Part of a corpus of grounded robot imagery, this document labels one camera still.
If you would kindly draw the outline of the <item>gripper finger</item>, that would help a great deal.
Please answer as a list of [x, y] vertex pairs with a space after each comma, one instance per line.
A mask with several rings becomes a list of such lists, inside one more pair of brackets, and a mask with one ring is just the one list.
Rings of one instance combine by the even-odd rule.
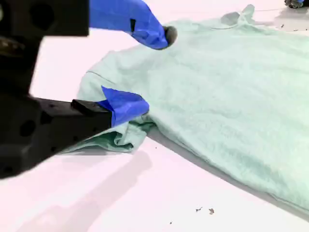
[[90, 28], [122, 31], [154, 50], [170, 47], [173, 26], [163, 26], [142, 0], [55, 0], [55, 20], [45, 36], [86, 37]]
[[287, 7], [292, 9], [301, 8], [304, 6], [304, 0], [285, 0], [284, 3]]
[[38, 99], [40, 126], [36, 131], [36, 154], [55, 155], [86, 147], [130, 152], [141, 143], [142, 130], [132, 126], [149, 111], [136, 93], [101, 87], [101, 101], [72, 102]]

